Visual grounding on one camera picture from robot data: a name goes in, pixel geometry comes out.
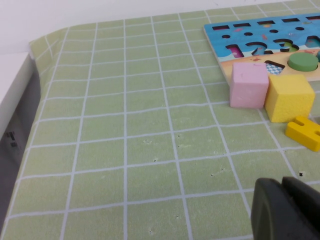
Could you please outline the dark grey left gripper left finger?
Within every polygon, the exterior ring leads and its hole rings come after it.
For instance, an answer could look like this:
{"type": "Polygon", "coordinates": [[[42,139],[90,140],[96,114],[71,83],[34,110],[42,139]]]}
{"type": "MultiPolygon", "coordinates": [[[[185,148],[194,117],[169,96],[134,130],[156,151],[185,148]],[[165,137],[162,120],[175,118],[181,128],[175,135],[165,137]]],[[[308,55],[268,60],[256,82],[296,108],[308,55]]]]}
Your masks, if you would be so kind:
{"type": "Polygon", "coordinates": [[[300,220],[282,182],[271,178],[258,178],[255,182],[250,221],[255,240],[320,238],[300,220]]]}

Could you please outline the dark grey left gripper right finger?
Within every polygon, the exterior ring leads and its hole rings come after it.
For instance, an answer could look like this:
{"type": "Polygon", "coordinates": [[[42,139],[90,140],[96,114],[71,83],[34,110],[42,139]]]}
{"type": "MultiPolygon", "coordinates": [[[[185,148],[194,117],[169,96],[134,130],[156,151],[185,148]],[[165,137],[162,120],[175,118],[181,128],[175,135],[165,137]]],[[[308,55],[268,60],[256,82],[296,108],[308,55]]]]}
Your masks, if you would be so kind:
{"type": "Polygon", "coordinates": [[[299,219],[314,235],[319,235],[320,192],[295,177],[283,177],[281,185],[293,201],[299,219]]]}

